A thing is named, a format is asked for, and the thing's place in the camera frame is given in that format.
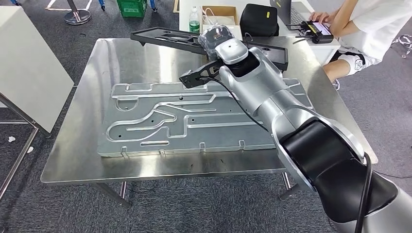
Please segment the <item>person's hand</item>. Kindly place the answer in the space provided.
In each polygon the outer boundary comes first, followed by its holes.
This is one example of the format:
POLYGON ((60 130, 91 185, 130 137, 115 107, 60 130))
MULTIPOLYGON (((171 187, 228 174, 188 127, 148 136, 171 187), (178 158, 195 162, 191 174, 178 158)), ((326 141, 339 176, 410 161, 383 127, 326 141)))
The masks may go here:
POLYGON ((327 12, 312 12, 309 16, 308 21, 319 22, 319 23, 331 23, 334 19, 333 15, 327 12))

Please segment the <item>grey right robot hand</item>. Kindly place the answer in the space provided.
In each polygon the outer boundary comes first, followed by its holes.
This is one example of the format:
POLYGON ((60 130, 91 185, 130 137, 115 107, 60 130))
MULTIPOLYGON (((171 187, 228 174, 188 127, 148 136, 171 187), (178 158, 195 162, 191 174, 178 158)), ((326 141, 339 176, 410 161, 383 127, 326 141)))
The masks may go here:
POLYGON ((198 37, 198 42, 207 54, 210 61, 218 60, 216 47, 221 43, 235 38, 225 25, 214 25, 206 29, 198 37))

